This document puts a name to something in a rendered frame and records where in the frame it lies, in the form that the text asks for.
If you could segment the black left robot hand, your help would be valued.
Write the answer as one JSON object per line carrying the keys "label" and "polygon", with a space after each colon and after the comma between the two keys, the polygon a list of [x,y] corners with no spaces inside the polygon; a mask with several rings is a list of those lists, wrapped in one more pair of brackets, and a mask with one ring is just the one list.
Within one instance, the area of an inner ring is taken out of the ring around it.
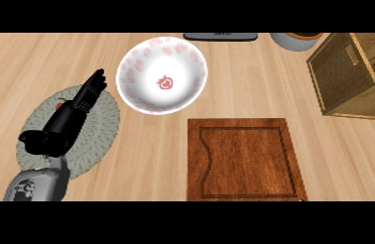
{"label": "black left robot hand", "polygon": [[88,115],[107,88],[104,69],[98,69],[86,81],[79,94],[57,110],[42,130],[27,130],[20,135],[26,151],[33,155],[60,157],[77,139],[86,124]]}

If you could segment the brown wooden cutting board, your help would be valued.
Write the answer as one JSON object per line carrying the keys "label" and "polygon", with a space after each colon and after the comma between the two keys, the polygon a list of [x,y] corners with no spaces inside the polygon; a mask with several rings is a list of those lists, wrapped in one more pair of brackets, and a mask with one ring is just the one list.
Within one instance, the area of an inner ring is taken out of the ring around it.
{"label": "brown wooden cutting board", "polygon": [[283,118],[188,121],[188,198],[201,201],[306,201]]}

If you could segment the brown wicker basket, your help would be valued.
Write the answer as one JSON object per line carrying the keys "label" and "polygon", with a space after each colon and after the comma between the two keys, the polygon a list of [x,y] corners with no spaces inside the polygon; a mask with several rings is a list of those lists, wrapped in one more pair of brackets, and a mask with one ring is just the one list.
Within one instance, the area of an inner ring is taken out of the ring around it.
{"label": "brown wicker basket", "polygon": [[331,33],[306,62],[323,114],[375,119],[375,33]]}

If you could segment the round grey woven placemat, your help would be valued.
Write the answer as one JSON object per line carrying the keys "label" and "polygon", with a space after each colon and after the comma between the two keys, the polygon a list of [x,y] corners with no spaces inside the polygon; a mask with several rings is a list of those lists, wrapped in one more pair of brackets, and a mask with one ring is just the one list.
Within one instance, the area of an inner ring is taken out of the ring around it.
{"label": "round grey woven placemat", "polygon": [[[72,86],[58,91],[35,109],[21,131],[42,130],[57,111],[57,106],[64,99],[73,100],[80,85]],[[111,93],[106,90],[88,116],[88,121],[75,143],[67,153],[72,179],[82,176],[100,163],[116,139],[120,123],[120,110],[117,101]]]}

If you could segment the white bowl with red print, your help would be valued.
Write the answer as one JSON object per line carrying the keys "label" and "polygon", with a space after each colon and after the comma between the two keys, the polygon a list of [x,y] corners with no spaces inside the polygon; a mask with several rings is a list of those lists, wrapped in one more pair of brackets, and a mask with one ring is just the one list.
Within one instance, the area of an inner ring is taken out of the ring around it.
{"label": "white bowl with red print", "polygon": [[194,103],[207,79],[209,65],[200,49],[184,39],[157,37],[126,53],[116,85],[125,103],[137,111],[166,115]]}

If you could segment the dark grey flat appliance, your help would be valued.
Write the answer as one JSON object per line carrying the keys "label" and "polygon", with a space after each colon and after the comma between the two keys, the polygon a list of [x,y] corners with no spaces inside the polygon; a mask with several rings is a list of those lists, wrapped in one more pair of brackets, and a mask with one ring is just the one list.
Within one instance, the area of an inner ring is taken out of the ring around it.
{"label": "dark grey flat appliance", "polygon": [[258,33],[185,33],[190,41],[250,42],[259,38]]}

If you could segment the grey pot with brown rim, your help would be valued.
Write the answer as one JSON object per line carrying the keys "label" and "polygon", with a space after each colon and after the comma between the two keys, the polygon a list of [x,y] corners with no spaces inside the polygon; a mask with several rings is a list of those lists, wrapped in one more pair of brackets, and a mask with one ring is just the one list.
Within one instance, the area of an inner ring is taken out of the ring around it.
{"label": "grey pot with brown rim", "polygon": [[308,51],[317,44],[321,33],[272,33],[275,43],[295,52]]}

